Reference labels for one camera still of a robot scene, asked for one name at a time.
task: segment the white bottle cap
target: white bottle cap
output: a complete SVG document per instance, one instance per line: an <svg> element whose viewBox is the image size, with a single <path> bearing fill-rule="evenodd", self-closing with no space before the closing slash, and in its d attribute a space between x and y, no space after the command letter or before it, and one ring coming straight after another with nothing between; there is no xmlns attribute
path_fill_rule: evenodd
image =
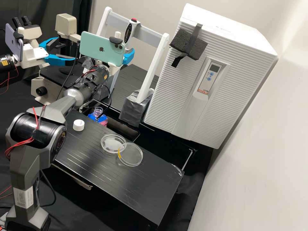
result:
<svg viewBox="0 0 308 231"><path fill-rule="evenodd" d="M116 31L116 32L115 32L115 38L120 39L120 38L121 38L121 32Z"/></svg>
<svg viewBox="0 0 308 231"><path fill-rule="evenodd" d="M83 120L75 120L73 124L73 129L75 131L82 131L84 129L84 121Z"/></svg>

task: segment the white wall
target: white wall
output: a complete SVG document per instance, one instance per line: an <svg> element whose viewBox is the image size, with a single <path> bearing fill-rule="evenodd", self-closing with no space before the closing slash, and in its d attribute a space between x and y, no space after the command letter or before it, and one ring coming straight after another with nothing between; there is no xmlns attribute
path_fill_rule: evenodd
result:
<svg viewBox="0 0 308 231"><path fill-rule="evenodd" d="M189 231L308 230L308 3L294 4L290 43L206 175Z"/></svg>
<svg viewBox="0 0 308 231"><path fill-rule="evenodd" d="M109 6L114 12L127 18L135 17L144 26L161 34L169 33L172 39L186 3L194 4L257 28L268 39L278 54L283 49L283 44L279 38L283 35L289 12L295 7L292 0L94 0L89 31L96 33L104 8ZM111 30L108 36L112 36L114 31ZM155 48L137 40L133 41L132 45L136 50L132 63L147 70L152 61ZM167 50L161 59L156 72L157 75L160 74Z"/></svg>

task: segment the green iphone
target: green iphone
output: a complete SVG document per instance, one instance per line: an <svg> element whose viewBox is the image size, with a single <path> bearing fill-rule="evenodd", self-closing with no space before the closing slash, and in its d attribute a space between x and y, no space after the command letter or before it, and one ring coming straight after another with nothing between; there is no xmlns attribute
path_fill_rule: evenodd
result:
<svg viewBox="0 0 308 231"><path fill-rule="evenodd" d="M81 33L79 52L104 63L109 62L121 66L125 45L112 43L107 38L84 31Z"/></svg>

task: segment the display screen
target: display screen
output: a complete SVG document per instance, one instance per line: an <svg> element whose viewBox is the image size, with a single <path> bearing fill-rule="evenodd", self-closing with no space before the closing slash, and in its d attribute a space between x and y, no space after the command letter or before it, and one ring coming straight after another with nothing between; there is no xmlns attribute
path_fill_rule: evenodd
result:
<svg viewBox="0 0 308 231"><path fill-rule="evenodd" d="M212 65L210 67L210 71L218 72L218 70L219 70L219 66Z"/></svg>

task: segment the clear plastic dish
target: clear plastic dish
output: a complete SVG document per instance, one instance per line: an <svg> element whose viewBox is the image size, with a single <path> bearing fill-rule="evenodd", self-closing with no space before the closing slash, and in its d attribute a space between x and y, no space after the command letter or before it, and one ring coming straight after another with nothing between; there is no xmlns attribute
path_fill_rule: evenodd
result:
<svg viewBox="0 0 308 231"><path fill-rule="evenodd" d="M127 166L138 166L143 159L142 150L134 143L125 143L123 146L125 149L118 150L120 161Z"/></svg>
<svg viewBox="0 0 308 231"><path fill-rule="evenodd" d="M126 140L124 137L118 134L107 134L104 135L103 138L100 140L100 144L102 148L112 154L118 153L118 151L123 151L125 149Z"/></svg>

